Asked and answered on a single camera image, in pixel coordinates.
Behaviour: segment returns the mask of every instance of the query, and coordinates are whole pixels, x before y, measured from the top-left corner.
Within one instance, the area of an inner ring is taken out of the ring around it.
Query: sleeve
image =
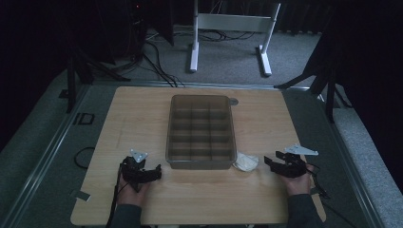
[[[116,207],[110,228],[140,228],[142,208],[131,204],[121,204]]]
[[[324,227],[312,197],[308,194],[288,198],[288,216],[287,228]]]

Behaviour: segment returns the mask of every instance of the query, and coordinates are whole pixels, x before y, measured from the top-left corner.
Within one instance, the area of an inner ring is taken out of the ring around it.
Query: table surface
[[[236,98],[232,115],[238,151],[259,157],[252,172],[171,169],[165,160],[170,102],[176,94],[225,95]],[[119,164],[134,148],[148,153],[145,169],[162,165],[163,177],[151,184],[142,224],[285,223],[287,195],[263,156],[298,143],[280,91],[259,89],[119,87],[71,215],[76,225],[106,224]],[[318,195],[313,195],[325,220]]]

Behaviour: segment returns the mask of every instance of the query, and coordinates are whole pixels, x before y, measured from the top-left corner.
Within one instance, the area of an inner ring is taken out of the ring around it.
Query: white stand
[[[224,14],[209,14],[199,13],[199,1],[195,1],[194,9],[194,41],[192,47],[192,57],[190,61],[190,71],[196,72],[198,70],[198,56],[199,56],[199,29],[217,29],[217,30],[238,30],[238,31],[252,31],[252,32],[265,32],[266,37],[263,45],[259,46],[259,55],[263,65],[264,75],[272,75],[270,68],[267,49],[269,47],[270,39],[272,38],[273,28],[278,16],[280,3],[275,4],[274,13],[272,17],[257,17],[257,16],[241,16],[241,15],[224,15]]]

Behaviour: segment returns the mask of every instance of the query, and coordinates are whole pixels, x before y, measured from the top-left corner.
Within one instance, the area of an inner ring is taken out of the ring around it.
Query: hand
[[[311,164],[306,164],[306,168],[311,172],[314,171],[314,167]],[[287,187],[288,196],[311,193],[311,175],[308,172],[293,179],[284,176],[279,177]]]
[[[150,186],[151,182],[143,184],[140,192],[136,192],[133,187],[127,183],[121,176],[119,180],[119,194],[117,204],[132,204],[139,207],[143,206],[146,192]]]

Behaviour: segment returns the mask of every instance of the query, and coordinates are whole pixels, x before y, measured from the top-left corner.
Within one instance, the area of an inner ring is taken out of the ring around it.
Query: plastic tray
[[[166,161],[173,169],[229,169],[237,159],[230,100],[219,95],[172,97]]]

